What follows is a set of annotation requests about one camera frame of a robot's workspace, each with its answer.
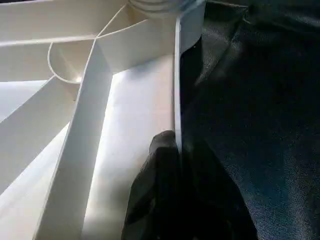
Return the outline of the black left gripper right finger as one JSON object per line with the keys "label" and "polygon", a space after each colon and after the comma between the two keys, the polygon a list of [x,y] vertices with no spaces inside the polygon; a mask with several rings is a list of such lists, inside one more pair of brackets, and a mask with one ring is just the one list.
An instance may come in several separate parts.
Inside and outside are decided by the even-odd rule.
{"label": "black left gripper right finger", "polygon": [[193,240],[256,240],[257,229],[236,183],[205,142],[184,145],[188,228]]}

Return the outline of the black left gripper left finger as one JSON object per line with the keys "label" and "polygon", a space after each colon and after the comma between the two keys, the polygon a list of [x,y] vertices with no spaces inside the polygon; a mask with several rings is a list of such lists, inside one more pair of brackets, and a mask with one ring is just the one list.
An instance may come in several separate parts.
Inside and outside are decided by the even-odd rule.
{"label": "black left gripper left finger", "polygon": [[181,169],[172,130],[155,135],[135,177],[121,239],[176,240],[179,237]]}

